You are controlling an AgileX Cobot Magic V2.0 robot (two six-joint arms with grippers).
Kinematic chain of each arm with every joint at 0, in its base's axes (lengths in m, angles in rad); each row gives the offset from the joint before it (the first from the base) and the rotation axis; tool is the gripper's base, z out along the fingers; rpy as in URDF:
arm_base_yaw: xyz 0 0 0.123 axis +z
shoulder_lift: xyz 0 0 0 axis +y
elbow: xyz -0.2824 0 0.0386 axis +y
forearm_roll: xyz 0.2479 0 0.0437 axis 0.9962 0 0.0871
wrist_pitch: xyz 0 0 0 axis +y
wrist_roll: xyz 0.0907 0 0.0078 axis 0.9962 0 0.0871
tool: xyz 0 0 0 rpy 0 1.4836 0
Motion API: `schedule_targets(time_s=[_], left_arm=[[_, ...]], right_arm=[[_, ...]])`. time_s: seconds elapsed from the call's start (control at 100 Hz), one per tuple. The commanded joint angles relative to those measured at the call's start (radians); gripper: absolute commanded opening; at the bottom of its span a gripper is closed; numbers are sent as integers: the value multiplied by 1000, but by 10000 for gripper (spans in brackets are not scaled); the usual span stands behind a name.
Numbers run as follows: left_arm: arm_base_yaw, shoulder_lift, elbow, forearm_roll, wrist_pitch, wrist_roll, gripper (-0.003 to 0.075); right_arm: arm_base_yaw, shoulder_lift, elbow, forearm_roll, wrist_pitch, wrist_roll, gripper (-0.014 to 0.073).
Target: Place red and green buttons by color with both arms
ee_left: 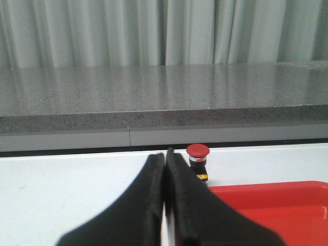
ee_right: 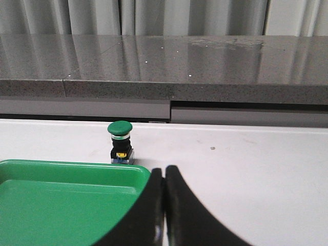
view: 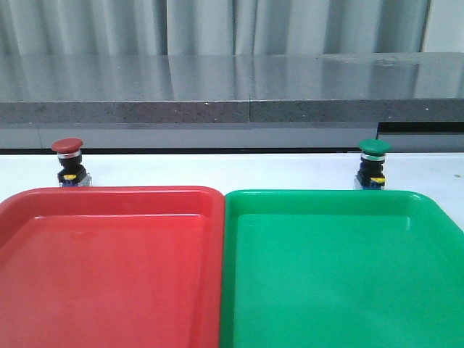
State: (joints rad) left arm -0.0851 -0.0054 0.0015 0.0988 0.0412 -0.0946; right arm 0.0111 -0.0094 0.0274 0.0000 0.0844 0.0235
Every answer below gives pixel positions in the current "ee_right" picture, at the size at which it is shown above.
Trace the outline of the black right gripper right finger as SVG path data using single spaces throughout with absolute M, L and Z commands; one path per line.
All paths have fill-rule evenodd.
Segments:
M 249 245 L 206 209 L 177 166 L 166 167 L 165 180 L 169 245 Z

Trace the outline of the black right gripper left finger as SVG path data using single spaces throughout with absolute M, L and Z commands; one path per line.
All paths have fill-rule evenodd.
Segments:
M 149 180 L 127 214 L 94 245 L 162 245 L 164 178 L 160 168 Z

